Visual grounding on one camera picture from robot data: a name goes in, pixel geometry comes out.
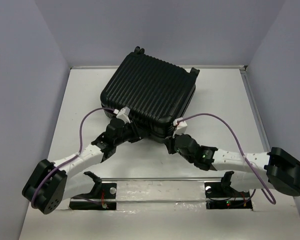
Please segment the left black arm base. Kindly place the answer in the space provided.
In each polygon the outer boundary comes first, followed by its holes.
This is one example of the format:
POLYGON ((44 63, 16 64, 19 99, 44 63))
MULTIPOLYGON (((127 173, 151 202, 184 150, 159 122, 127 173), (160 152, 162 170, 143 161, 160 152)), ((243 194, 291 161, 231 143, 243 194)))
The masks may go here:
POLYGON ((117 183, 103 182, 95 192, 82 194, 70 200, 69 208, 80 211, 115 211, 117 183))

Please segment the black hard-shell suitcase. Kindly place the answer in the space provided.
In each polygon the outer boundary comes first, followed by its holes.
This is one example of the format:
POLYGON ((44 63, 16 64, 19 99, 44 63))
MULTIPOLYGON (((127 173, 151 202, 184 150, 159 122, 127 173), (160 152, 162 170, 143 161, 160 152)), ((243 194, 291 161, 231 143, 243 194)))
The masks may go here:
POLYGON ((119 65, 100 94, 102 107, 130 109, 129 118, 162 143, 174 132, 195 93, 200 71, 184 68, 145 54, 136 46, 119 65))

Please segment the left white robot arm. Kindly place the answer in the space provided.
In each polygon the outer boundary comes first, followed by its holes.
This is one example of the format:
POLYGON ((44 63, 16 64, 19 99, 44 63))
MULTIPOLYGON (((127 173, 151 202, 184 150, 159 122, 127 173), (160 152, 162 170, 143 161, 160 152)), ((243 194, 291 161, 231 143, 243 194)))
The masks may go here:
POLYGON ((87 169, 109 159, 117 146, 135 143, 147 136, 133 121, 113 118, 104 132, 86 147, 80 147, 77 153, 54 162, 41 160, 23 187, 22 195, 33 209, 45 215, 66 199, 94 198, 102 190, 102 179, 87 169))

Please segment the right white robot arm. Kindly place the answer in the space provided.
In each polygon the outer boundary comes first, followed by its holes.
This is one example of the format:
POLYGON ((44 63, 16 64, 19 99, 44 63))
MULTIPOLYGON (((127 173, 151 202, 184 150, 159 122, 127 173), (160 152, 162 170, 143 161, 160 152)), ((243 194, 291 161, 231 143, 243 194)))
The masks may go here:
POLYGON ((178 153, 200 170, 224 171, 220 190, 225 196, 266 188, 292 197, 300 196, 300 161, 282 148, 242 155, 199 145, 188 134, 168 137, 163 143, 169 154, 178 153))

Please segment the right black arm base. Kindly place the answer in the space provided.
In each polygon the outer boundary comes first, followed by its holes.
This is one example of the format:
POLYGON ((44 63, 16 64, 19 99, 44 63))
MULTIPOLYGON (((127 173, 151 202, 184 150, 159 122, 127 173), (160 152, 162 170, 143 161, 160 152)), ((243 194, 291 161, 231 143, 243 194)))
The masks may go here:
POLYGON ((220 182, 206 182, 204 190, 207 210, 253 209, 249 192, 222 188, 220 182))

